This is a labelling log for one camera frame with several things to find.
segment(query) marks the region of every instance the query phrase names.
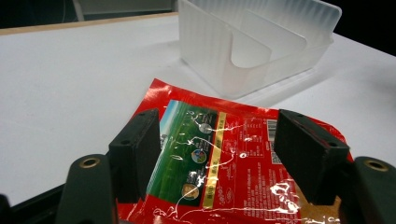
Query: circular picture on package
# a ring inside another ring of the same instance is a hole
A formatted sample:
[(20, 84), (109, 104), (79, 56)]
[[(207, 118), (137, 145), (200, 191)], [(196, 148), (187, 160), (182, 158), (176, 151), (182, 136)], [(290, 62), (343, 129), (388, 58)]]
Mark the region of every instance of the circular picture on package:
[(183, 195), (183, 198), (186, 200), (194, 200), (199, 196), (198, 187), (193, 184), (184, 184), (181, 195)]
[(213, 129), (209, 124), (202, 123), (199, 125), (199, 131), (201, 131), (201, 133), (211, 133)]
[(203, 163), (206, 161), (206, 153), (202, 151), (201, 149), (195, 149), (191, 153), (192, 160), (195, 161), (196, 163)]

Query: dark background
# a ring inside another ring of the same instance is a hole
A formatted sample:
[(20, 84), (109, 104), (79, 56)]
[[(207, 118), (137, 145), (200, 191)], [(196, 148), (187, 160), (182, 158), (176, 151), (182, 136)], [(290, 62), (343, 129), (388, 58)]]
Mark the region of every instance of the dark background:
[[(335, 33), (396, 56), (396, 8), (390, 1), (324, 2), (343, 9)], [(0, 28), (74, 21), (72, 0), (0, 0)]]

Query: translucent plastic bin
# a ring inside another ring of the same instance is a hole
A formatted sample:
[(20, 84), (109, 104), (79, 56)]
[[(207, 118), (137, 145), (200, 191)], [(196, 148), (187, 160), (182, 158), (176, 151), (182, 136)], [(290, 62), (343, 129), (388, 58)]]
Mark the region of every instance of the translucent plastic bin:
[(237, 98), (312, 68), (341, 9), (316, 0), (178, 0), (181, 57)]

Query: white table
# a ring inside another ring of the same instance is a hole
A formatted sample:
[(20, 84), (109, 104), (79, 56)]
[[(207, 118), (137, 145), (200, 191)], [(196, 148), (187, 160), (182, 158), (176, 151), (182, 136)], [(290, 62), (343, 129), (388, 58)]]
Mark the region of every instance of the white table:
[[(106, 153), (155, 77), (219, 96), (180, 59), (176, 14), (70, 26), (0, 35), (0, 192), (12, 205), (64, 183), (79, 157)], [(299, 85), (236, 101), (321, 119), (353, 157), (396, 165), (395, 71), (395, 57), (334, 35)]]

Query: crinkled plastic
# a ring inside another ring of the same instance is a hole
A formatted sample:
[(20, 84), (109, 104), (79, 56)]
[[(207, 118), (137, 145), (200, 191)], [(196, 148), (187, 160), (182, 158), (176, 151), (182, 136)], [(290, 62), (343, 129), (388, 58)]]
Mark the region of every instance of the crinkled plastic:
[[(118, 204), (133, 223), (339, 223), (309, 204), (273, 151), (277, 110), (155, 79), (136, 113), (159, 108), (162, 154), (145, 201)], [(345, 141), (332, 125), (314, 121)]]

